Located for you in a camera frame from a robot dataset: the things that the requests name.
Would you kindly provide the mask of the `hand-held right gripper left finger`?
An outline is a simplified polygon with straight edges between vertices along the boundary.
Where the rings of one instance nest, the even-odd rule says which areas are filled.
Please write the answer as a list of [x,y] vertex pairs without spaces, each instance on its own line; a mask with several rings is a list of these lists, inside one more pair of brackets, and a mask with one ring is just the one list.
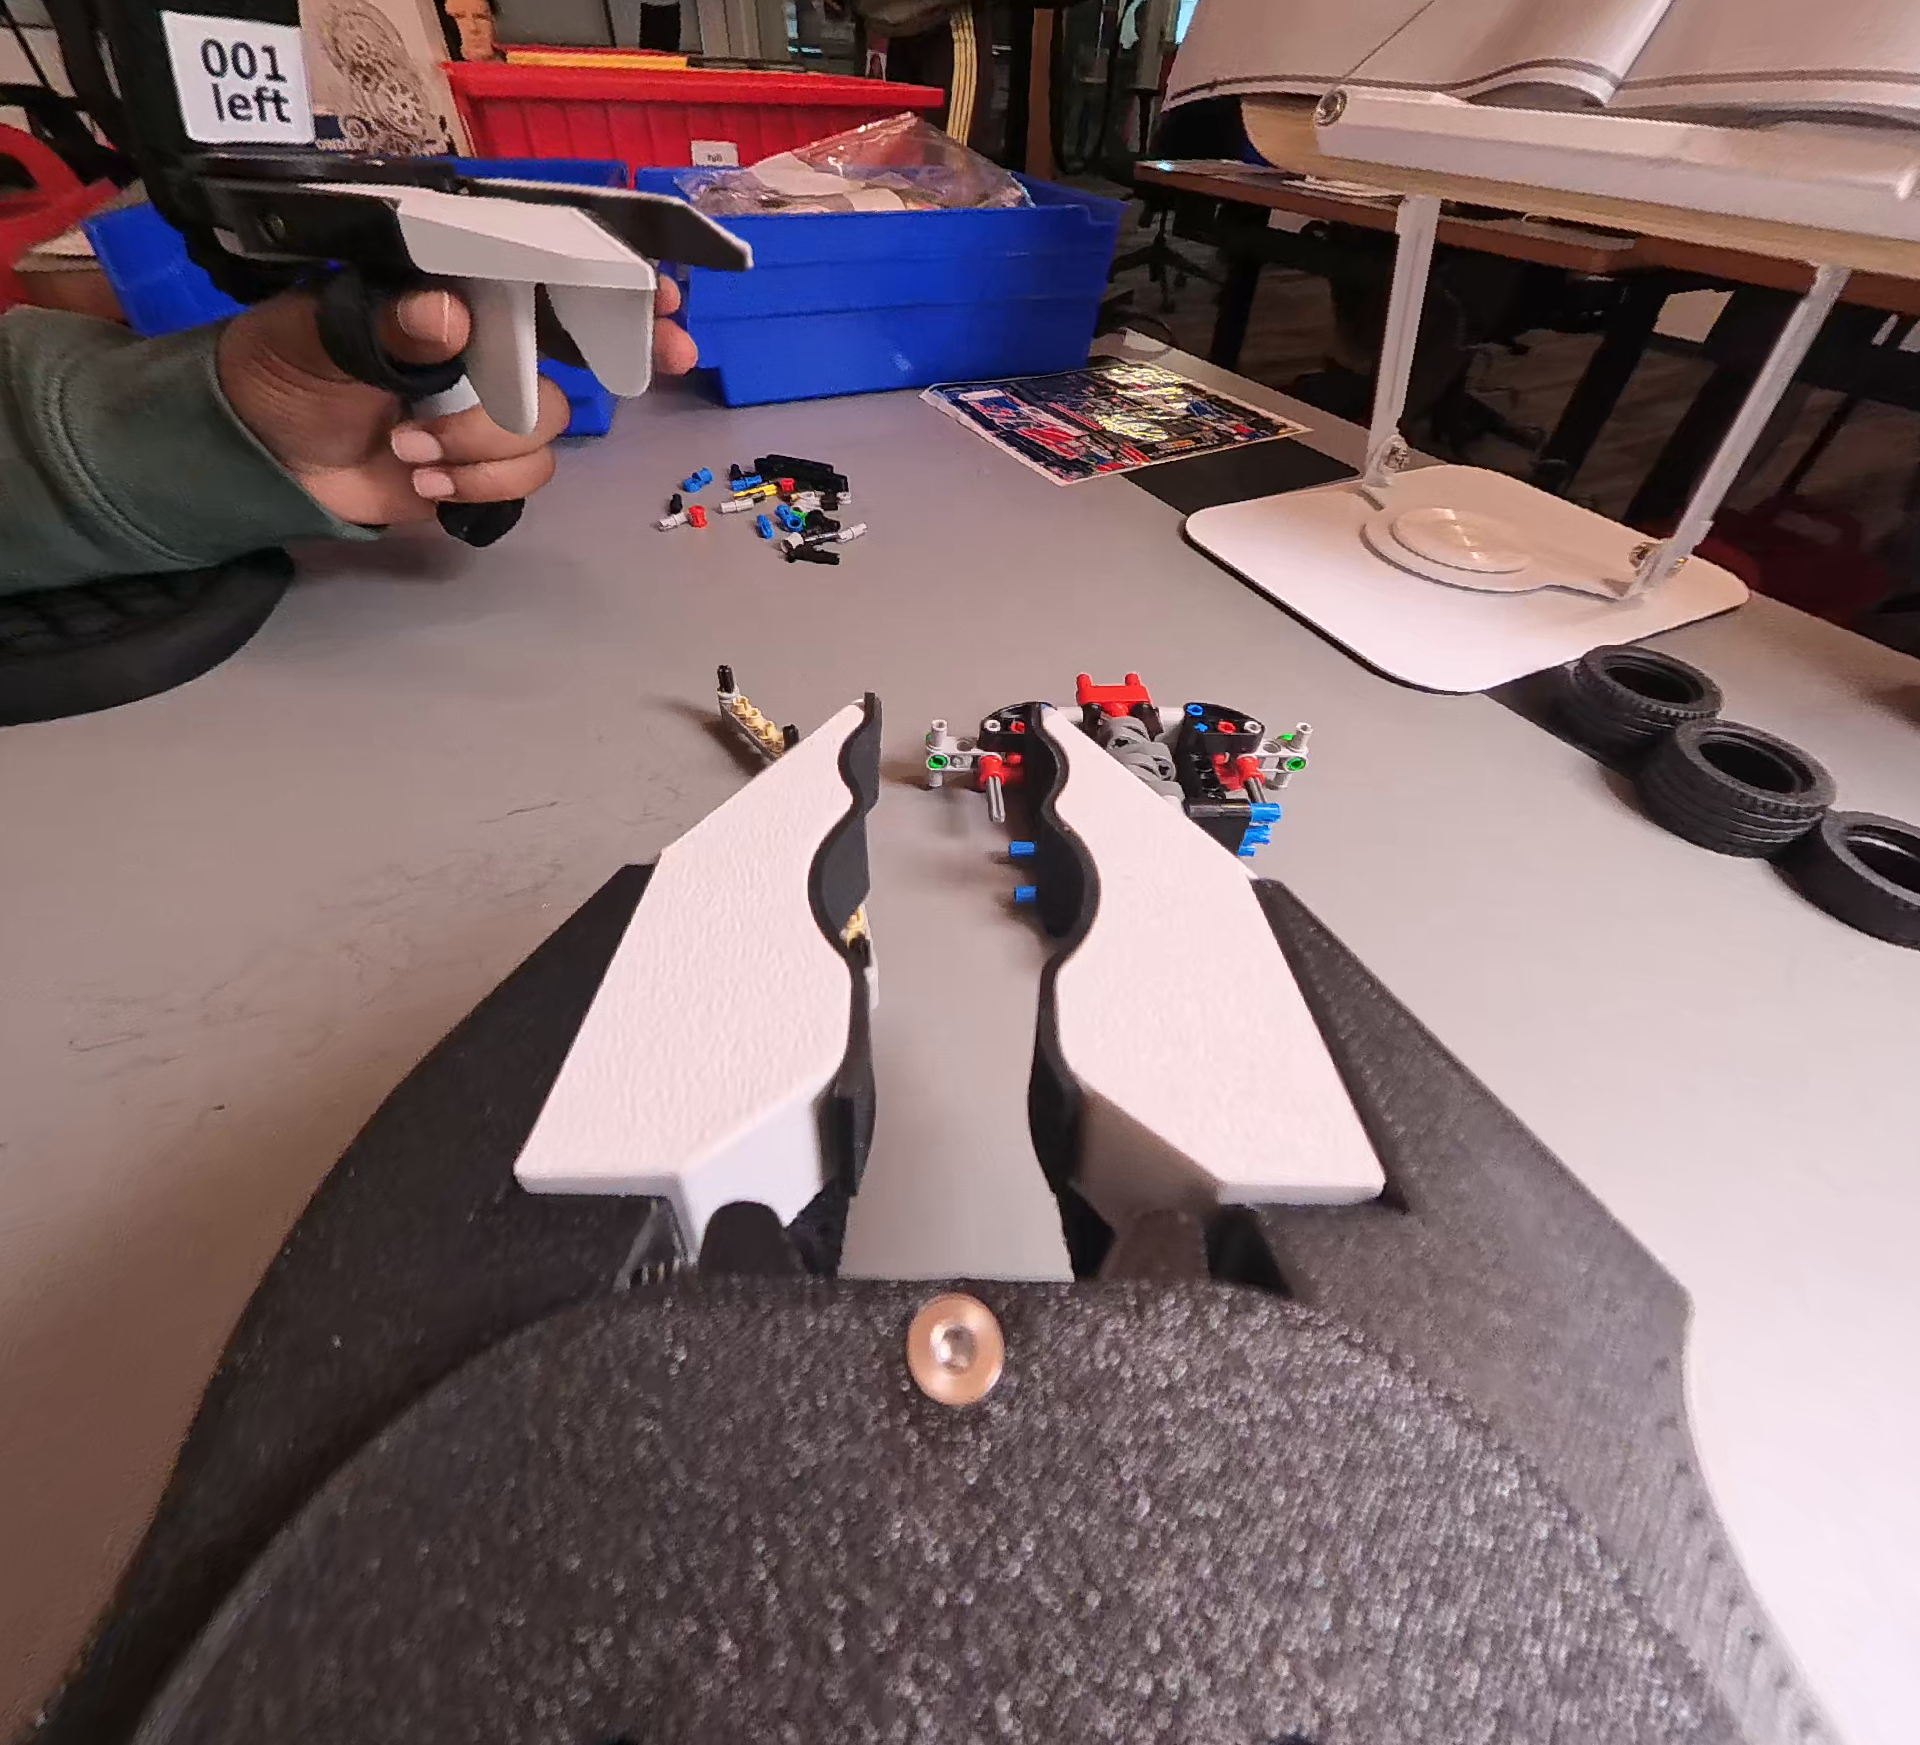
[[643,1197],[701,1252],[730,1203],[837,1257],[876,1123],[867,902],[882,701],[844,704],[653,860],[514,1160],[538,1197]]

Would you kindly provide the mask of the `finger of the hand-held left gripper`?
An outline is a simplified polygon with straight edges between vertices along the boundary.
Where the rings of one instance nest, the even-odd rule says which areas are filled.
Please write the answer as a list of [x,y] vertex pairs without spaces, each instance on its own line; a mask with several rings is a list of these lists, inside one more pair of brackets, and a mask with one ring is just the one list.
[[588,191],[560,203],[514,195],[392,191],[403,253],[423,279],[485,279],[548,289],[638,291],[648,262],[637,236],[658,223],[658,201]]
[[615,158],[449,157],[449,175],[471,195],[580,207],[648,262],[746,271],[751,244],[678,191],[638,191]]

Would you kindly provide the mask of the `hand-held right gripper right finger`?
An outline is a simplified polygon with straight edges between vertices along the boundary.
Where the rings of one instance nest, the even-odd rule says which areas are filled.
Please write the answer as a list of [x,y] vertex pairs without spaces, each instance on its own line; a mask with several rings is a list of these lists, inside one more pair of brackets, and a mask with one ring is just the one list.
[[1210,1229],[1385,1186],[1268,882],[1058,704],[1030,712],[1030,887],[1050,952],[1030,1143],[1076,1270],[1138,1219]]

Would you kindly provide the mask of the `lego car chassis assembly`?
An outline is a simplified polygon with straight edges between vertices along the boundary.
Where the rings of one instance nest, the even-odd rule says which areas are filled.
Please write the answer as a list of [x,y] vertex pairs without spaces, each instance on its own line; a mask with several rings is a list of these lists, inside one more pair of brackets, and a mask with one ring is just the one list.
[[[1158,701],[1138,669],[1104,683],[1078,672],[1062,704],[1153,798],[1235,854],[1253,876],[1282,820],[1282,789],[1307,770],[1309,727],[1271,727],[1258,715],[1211,700]],[[967,793],[1007,837],[1007,858],[1036,866],[1039,811],[1052,773],[1040,759],[1045,700],[1016,700],[979,723],[934,720],[922,734],[921,782]]]

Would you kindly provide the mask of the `clear bags of lego parts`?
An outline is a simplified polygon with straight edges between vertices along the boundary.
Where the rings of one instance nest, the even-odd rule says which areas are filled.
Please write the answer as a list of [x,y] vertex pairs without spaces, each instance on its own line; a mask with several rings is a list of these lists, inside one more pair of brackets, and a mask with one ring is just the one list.
[[674,174],[708,217],[829,217],[1030,207],[1020,178],[918,115],[882,116],[745,168]]

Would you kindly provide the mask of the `loose black lego pieces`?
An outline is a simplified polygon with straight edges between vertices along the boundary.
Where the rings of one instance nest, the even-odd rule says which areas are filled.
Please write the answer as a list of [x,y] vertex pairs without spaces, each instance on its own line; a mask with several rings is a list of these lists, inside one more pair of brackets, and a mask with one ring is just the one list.
[[833,465],[766,453],[725,469],[691,469],[653,515],[653,531],[731,529],[780,563],[837,564],[867,535],[849,480]]

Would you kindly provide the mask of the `person's left hand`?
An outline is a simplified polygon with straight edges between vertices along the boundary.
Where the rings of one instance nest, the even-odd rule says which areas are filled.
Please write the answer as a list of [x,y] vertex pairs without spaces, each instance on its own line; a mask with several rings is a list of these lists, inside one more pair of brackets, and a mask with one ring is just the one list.
[[322,350],[314,295],[298,291],[225,323],[218,384],[320,508],[370,529],[528,498],[556,475],[553,443],[570,420],[548,376],[528,433],[507,433],[480,403],[422,414],[343,371]]

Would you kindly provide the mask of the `red plastic bin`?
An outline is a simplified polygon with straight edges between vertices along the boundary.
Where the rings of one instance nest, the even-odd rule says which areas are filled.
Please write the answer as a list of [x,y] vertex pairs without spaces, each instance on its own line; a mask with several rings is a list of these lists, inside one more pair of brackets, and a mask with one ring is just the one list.
[[926,86],[637,51],[531,49],[451,60],[444,75],[476,158],[598,160],[630,174],[751,165],[896,113],[945,113],[945,96]]

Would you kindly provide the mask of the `white carton with gear print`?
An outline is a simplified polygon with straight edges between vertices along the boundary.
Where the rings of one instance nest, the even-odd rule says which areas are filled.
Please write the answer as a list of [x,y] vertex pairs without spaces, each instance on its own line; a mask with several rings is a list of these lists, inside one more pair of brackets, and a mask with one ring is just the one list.
[[298,14],[322,151],[467,151],[433,0],[298,0]]

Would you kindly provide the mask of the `printed sticker sheet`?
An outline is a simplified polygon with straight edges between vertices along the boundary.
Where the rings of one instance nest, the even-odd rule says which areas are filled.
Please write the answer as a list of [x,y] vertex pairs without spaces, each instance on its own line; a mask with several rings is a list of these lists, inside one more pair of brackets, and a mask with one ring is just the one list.
[[1297,438],[1307,425],[1202,389],[1153,362],[1099,360],[1003,382],[948,384],[921,401],[1050,483]]

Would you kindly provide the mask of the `grey table with wooden edge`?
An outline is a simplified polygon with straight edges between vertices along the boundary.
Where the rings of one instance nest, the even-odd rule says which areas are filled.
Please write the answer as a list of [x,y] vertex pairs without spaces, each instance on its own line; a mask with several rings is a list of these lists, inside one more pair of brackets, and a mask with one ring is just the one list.
[[[1367,420],[1391,291],[1395,195],[1338,195],[1305,174],[1227,158],[1150,157],[1133,163],[1133,195],[1150,223],[1214,251],[1211,364],[1252,375],[1243,350],[1263,273],[1317,280],[1329,294],[1329,355],[1289,375],[1280,389],[1339,419]],[[1535,483],[1569,494],[1657,337],[1660,310],[1676,297],[1728,291],[1702,343],[1709,376],[1623,512],[1641,531],[1669,531],[1809,286],[1809,262],[1782,253],[1448,201],[1422,307],[1436,327],[1418,333],[1406,416],[1420,447],[1438,457],[1461,460],[1471,438],[1496,438],[1529,450]],[[1471,357],[1522,350],[1529,333],[1596,337],[1542,438],[1525,438],[1467,386]]]

